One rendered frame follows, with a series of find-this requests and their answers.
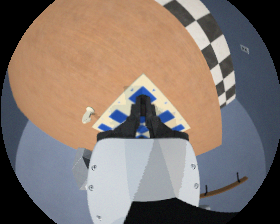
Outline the blue and cream chessboard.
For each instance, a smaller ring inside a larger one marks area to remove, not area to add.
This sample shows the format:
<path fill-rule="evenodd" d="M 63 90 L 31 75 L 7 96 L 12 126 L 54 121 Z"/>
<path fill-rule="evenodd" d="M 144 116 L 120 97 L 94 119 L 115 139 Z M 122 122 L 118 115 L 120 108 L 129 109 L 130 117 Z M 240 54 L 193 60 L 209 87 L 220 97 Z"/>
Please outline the blue and cream chessboard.
<path fill-rule="evenodd" d="M 135 104 L 135 97 L 141 94 L 150 96 L 151 104 L 155 104 L 156 115 L 172 130 L 186 131 L 190 126 L 168 98 L 143 73 L 105 110 L 93 124 L 98 131 L 114 130 L 126 121 L 130 115 L 131 104 Z M 145 126 L 145 117 L 140 117 L 140 126 L 136 138 L 143 136 L 150 138 L 149 130 Z"/>

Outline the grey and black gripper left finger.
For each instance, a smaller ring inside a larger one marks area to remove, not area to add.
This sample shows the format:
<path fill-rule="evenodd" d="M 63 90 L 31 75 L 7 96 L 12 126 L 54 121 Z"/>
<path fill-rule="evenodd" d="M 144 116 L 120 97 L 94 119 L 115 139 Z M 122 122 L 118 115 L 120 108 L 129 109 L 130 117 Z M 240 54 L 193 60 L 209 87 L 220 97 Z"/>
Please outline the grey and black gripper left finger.
<path fill-rule="evenodd" d="M 135 109 L 135 114 L 134 114 L 134 109 Z M 139 126 L 140 126 L 140 97 L 136 96 L 136 102 L 135 104 L 131 104 L 130 116 L 126 118 L 126 121 L 123 122 L 118 127 L 116 127 L 114 130 L 99 132 L 97 134 L 97 141 L 108 137 L 136 138 L 136 132 Z"/>

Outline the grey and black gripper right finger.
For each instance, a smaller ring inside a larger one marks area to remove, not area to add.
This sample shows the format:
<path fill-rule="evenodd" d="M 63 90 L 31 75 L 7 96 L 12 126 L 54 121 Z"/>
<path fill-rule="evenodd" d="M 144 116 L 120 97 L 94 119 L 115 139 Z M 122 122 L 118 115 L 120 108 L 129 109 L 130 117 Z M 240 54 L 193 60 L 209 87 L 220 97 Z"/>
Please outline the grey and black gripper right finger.
<path fill-rule="evenodd" d="M 156 116 L 155 104 L 151 104 L 150 96 L 145 97 L 146 116 L 145 126 L 149 129 L 150 138 L 183 138 L 189 141 L 189 135 L 185 132 L 172 130 L 161 122 L 159 116 Z"/>

